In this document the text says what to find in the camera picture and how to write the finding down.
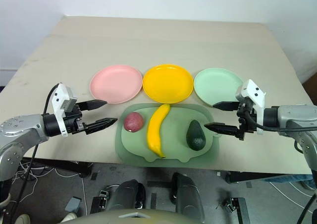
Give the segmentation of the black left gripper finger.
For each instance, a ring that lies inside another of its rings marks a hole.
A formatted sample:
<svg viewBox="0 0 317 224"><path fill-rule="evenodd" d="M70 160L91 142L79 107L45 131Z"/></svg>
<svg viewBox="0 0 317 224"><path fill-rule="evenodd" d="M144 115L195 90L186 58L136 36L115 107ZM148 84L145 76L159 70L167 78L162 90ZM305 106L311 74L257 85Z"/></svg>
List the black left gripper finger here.
<svg viewBox="0 0 317 224"><path fill-rule="evenodd" d="M116 123L118 118L103 118L99 119L93 123L85 124L85 133L87 135L104 130L114 123Z"/></svg>
<svg viewBox="0 0 317 224"><path fill-rule="evenodd" d="M103 100L89 100L78 103L78 107L81 111L91 111L98 109L106 104L107 102Z"/></svg>

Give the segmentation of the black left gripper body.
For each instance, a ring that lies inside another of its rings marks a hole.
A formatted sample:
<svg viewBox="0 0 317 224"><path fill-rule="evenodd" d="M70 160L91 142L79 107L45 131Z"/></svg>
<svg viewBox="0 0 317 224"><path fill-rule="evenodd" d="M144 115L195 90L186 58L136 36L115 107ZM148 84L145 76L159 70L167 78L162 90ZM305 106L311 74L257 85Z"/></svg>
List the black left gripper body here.
<svg viewBox="0 0 317 224"><path fill-rule="evenodd" d="M70 112L65 112L63 118L67 133L76 134L85 130L82 121L82 111L87 110L86 102L76 103Z"/></svg>

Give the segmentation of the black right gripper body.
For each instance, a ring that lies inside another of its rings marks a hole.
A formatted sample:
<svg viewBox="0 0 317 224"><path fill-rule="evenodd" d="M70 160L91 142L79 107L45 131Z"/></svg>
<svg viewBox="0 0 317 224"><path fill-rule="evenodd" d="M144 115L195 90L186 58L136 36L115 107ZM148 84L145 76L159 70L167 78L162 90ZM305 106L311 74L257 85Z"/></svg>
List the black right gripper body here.
<svg viewBox="0 0 317 224"><path fill-rule="evenodd" d="M257 130L254 123L257 122L257 115L253 108L253 101L250 98L243 98L237 110L239 131L236 137L239 140L244 140L245 133L253 133Z"/></svg>

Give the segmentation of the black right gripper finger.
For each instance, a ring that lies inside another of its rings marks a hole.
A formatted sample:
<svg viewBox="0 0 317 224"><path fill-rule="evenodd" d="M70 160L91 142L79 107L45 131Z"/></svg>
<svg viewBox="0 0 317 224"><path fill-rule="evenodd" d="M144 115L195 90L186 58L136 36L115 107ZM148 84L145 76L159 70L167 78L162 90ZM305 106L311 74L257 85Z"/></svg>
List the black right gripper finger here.
<svg viewBox="0 0 317 224"><path fill-rule="evenodd" d="M239 108L239 102L218 102L213 104L212 107L222 111L237 111Z"/></svg>
<svg viewBox="0 0 317 224"><path fill-rule="evenodd" d="M236 136L239 133L238 127L219 122L208 123L204 127L218 134Z"/></svg>

